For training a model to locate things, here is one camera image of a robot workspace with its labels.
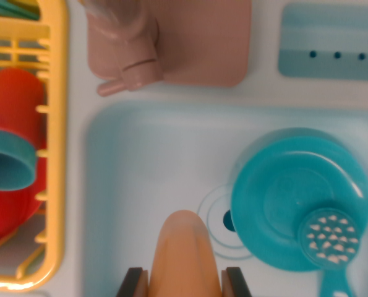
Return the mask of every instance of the soap dish holes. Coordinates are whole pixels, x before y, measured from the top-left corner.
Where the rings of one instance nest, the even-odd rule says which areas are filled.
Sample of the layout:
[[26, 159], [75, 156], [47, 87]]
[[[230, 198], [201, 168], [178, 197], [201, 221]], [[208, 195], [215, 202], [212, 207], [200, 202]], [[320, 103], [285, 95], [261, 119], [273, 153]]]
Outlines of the soap dish holes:
[[[317, 57], [317, 52], [316, 51], [311, 51], [310, 53], [309, 53], [309, 57], [310, 58], [312, 58], [312, 59], [314, 59], [314, 58], [316, 58]], [[340, 52], [340, 51], [337, 51], [337, 52], [335, 52], [334, 54], [333, 54], [333, 57], [335, 58], [335, 59], [340, 59], [340, 58], [342, 58], [342, 53]], [[366, 54], [365, 53], [360, 53], [360, 54], [358, 54], [358, 60], [360, 60], [360, 61], [363, 61], [363, 60], [365, 60], [366, 59]]]

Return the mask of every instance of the teal bowl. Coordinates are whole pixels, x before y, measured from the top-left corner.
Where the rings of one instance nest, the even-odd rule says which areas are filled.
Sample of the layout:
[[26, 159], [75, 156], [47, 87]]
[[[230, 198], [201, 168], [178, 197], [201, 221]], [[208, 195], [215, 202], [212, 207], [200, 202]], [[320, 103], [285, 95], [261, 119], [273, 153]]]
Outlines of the teal bowl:
[[368, 179], [343, 146], [318, 136], [278, 140], [256, 153], [233, 189], [231, 215], [245, 247], [265, 263], [290, 271], [314, 265], [297, 240], [311, 212], [347, 213], [361, 232], [368, 222]]

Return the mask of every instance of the yellow dish rack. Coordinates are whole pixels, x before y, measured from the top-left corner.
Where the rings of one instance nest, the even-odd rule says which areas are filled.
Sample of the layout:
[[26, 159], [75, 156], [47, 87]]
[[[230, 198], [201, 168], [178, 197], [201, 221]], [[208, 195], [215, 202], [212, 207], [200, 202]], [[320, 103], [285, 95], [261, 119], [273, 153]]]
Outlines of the yellow dish rack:
[[[45, 209], [37, 213], [45, 221], [45, 228], [32, 239], [37, 248], [20, 260], [15, 272], [0, 274], [0, 291], [28, 291], [41, 286], [57, 271], [64, 252], [68, 15], [65, 0], [37, 2], [39, 21], [0, 17], [0, 69], [26, 69], [45, 83], [47, 100], [36, 109], [46, 118], [47, 149], [37, 153], [40, 158], [48, 159], [47, 189], [36, 196], [45, 202]], [[1, 252], [18, 233], [0, 239]], [[28, 272], [29, 266], [39, 258], [42, 258], [39, 268]]]

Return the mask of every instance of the pink faucet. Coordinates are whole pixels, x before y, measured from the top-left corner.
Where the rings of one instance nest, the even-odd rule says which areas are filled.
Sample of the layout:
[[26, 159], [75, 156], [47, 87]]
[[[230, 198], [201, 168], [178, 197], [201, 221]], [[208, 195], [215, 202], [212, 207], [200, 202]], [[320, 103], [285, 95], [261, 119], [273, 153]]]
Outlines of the pink faucet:
[[[109, 80], [98, 87], [101, 96], [137, 90], [163, 80], [156, 54], [158, 24], [143, 0], [84, 0], [89, 24], [92, 71]], [[104, 63], [103, 56], [113, 59]]]

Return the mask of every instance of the faucet base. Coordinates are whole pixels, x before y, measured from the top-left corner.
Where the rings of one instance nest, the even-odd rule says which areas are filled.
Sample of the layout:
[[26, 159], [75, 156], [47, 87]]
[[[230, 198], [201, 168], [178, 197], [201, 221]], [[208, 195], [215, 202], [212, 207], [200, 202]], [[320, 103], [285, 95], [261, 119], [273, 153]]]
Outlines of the faucet base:
[[[147, 0], [159, 26], [158, 61], [171, 84], [232, 87], [246, 76], [251, 0]], [[89, 27], [92, 72], [120, 80], [115, 45]]]

